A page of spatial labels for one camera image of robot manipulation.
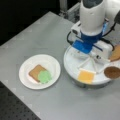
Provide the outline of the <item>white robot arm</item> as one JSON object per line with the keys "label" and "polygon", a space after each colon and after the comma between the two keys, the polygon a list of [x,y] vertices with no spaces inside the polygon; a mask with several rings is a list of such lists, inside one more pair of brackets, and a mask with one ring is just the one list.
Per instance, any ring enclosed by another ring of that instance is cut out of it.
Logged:
{"label": "white robot arm", "polygon": [[118,48],[112,54],[99,43],[106,33],[104,32],[105,19],[113,20],[114,25],[120,24],[120,0],[82,0],[80,5],[81,38],[71,45],[77,50],[89,54],[95,47],[99,54],[110,61],[119,59]]}

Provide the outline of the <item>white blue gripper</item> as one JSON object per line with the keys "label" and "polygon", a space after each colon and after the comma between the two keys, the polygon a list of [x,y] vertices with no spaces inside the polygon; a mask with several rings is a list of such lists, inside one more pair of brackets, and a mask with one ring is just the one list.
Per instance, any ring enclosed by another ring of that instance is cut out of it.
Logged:
{"label": "white blue gripper", "polygon": [[94,58],[108,60],[112,45],[102,39],[103,24],[90,24],[78,21],[71,28],[70,33],[76,36],[75,40],[68,43],[84,54],[91,54]]}

